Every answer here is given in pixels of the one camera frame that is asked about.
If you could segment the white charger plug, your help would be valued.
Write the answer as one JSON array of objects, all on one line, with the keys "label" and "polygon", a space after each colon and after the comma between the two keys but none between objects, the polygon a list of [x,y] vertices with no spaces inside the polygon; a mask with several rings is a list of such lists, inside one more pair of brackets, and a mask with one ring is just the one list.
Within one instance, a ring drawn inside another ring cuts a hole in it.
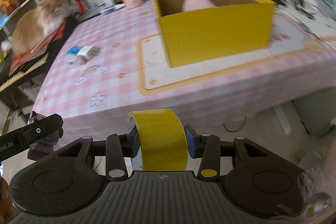
[{"label": "white charger plug", "polygon": [[100,53],[100,48],[96,46],[84,46],[78,51],[77,55],[86,59],[91,60],[98,56]]}]

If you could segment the red foil papers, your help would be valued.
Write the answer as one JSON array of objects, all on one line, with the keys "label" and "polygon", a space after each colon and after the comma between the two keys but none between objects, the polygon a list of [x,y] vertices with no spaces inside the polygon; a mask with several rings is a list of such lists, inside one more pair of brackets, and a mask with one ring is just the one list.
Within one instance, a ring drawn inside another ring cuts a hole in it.
[{"label": "red foil papers", "polygon": [[24,65],[26,62],[37,58],[38,56],[45,53],[49,43],[54,40],[58,40],[63,36],[63,32],[65,30],[67,24],[67,19],[60,25],[59,29],[50,33],[43,41],[39,42],[36,46],[34,46],[28,52],[22,55],[14,55],[11,59],[11,66],[9,70],[9,75],[12,75],[19,67]]}]

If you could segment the pink checkered tablecloth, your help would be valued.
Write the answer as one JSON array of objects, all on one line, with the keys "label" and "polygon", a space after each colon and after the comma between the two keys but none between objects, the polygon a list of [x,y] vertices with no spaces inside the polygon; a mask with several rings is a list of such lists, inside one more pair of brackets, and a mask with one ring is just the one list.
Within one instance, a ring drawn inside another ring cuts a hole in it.
[{"label": "pink checkered tablecloth", "polygon": [[335,85],[335,49],[276,14],[270,46],[172,68],[151,1],[79,24],[34,103],[64,121],[65,145],[125,132],[132,111],[171,109],[194,127],[217,126]]}]

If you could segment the grey toy car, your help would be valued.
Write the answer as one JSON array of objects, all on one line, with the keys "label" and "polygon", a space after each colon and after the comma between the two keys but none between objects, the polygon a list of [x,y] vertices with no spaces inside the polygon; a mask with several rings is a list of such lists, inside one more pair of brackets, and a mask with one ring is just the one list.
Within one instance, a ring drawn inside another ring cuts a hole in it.
[{"label": "grey toy car", "polygon": [[45,156],[54,153],[54,146],[57,145],[60,138],[63,137],[63,131],[56,131],[46,137],[37,140],[30,145],[27,153],[27,159],[38,161]]}]

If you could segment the small spray bottle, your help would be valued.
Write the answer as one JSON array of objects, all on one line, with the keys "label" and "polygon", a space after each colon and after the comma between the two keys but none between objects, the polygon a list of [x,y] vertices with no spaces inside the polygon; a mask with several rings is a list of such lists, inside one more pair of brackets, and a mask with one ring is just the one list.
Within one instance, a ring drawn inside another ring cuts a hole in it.
[{"label": "small spray bottle", "polygon": [[107,14],[110,14],[112,12],[118,11],[118,10],[124,8],[124,7],[125,7],[124,3],[116,4],[113,7],[104,8],[103,10],[100,11],[100,14],[101,15],[107,15]]}]

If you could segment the cream yellow-bordered desk mat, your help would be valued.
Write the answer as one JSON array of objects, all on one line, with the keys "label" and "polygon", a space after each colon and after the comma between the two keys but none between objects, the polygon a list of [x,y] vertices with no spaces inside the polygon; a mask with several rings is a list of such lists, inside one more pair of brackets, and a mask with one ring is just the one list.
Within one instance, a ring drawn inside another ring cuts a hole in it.
[{"label": "cream yellow-bordered desk mat", "polygon": [[323,41],[305,32],[302,26],[284,14],[273,16],[268,48],[169,67],[161,34],[141,38],[137,43],[139,90],[144,95],[166,92],[191,83],[241,71],[281,57],[301,53],[335,53],[334,41]]}]

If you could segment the yellow tape roll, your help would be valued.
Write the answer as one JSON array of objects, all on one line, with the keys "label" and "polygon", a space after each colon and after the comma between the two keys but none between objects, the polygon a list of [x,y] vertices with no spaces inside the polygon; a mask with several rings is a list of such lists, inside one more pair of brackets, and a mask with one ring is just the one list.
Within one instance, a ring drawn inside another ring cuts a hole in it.
[{"label": "yellow tape roll", "polygon": [[187,140],[177,115],[170,109],[133,111],[128,131],[136,129],[139,150],[131,159],[141,171],[184,171],[188,163]]}]

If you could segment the pink plush toy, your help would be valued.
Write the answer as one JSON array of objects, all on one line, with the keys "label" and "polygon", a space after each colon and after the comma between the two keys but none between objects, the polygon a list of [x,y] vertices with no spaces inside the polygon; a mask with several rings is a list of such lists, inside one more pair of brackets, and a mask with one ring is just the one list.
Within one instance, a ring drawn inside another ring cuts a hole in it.
[{"label": "pink plush toy", "polygon": [[182,12],[210,9],[216,5],[211,0],[184,0],[182,4]]}]

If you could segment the mint green device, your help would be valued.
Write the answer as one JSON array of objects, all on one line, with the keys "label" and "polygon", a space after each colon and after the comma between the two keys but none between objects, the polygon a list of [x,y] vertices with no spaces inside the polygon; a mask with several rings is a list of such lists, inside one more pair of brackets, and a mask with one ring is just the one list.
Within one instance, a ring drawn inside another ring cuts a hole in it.
[{"label": "mint green device", "polygon": [[67,54],[67,59],[74,59],[76,57],[76,54],[74,53],[68,53]]}]

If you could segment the orange white cat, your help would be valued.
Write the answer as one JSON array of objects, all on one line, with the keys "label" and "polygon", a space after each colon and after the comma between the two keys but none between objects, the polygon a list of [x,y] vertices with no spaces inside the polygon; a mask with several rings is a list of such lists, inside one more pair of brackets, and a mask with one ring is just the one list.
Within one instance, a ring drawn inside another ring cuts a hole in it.
[{"label": "orange white cat", "polygon": [[67,0],[41,0],[18,21],[11,41],[17,56],[32,50],[71,15]]}]

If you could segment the yellow cardboard box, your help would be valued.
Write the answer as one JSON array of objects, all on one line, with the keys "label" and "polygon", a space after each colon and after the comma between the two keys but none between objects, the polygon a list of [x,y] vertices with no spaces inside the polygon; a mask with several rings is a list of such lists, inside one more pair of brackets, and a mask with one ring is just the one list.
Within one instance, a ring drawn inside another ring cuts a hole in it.
[{"label": "yellow cardboard box", "polygon": [[216,7],[182,12],[184,0],[153,0],[171,67],[268,47],[272,0],[211,0]]}]

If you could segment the white red small box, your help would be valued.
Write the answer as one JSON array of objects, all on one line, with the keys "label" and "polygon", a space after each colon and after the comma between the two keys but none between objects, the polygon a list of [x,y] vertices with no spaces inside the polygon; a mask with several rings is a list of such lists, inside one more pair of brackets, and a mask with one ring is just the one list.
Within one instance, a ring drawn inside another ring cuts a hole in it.
[{"label": "white red small box", "polygon": [[69,59],[67,61],[67,64],[73,66],[73,67],[79,67],[79,66],[83,66],[87,63],[87,59],[83,56],[75,56],[72,57],[71,59]]}]

